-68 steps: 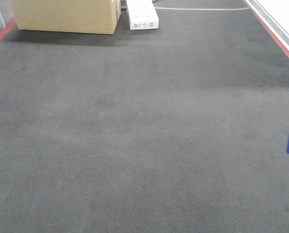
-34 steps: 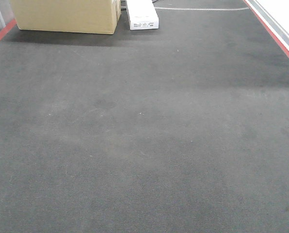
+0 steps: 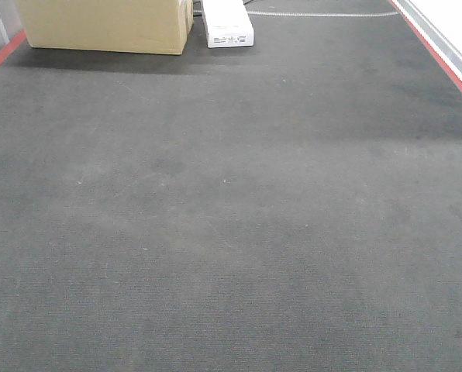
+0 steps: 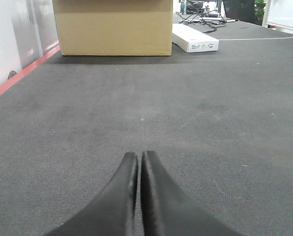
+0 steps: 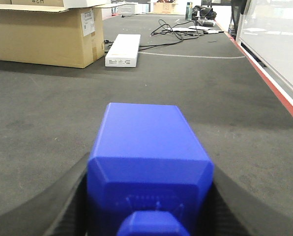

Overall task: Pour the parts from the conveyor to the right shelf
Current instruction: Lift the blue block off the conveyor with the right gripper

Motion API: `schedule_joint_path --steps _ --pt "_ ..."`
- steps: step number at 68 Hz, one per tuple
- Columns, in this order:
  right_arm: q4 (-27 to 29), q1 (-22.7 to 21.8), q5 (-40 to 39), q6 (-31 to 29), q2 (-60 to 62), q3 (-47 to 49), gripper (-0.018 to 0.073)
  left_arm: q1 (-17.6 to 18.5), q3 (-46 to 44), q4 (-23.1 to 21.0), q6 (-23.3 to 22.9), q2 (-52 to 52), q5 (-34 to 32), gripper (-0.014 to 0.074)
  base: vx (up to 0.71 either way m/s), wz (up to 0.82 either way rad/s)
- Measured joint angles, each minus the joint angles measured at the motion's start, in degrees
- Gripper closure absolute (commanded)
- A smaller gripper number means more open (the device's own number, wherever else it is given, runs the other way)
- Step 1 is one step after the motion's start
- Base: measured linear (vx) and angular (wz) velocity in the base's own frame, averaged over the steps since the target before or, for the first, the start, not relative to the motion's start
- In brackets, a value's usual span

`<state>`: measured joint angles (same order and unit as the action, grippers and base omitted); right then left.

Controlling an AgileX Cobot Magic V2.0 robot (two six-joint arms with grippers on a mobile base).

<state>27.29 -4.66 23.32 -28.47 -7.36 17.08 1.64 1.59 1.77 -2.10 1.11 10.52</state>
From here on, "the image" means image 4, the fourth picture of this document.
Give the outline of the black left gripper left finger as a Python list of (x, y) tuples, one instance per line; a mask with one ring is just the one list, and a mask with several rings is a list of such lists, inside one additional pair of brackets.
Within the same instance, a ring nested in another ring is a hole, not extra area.
[(127, 152), (102, 191), (48, 236), (133, 236), (138, 159)]

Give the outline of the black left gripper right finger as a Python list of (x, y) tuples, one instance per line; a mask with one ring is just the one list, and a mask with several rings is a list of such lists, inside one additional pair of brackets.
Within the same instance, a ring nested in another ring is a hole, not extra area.
[(170, 177), (156, 152), (141, 163), (141, 209), (146, 236), (238, 236), (208, 214)]

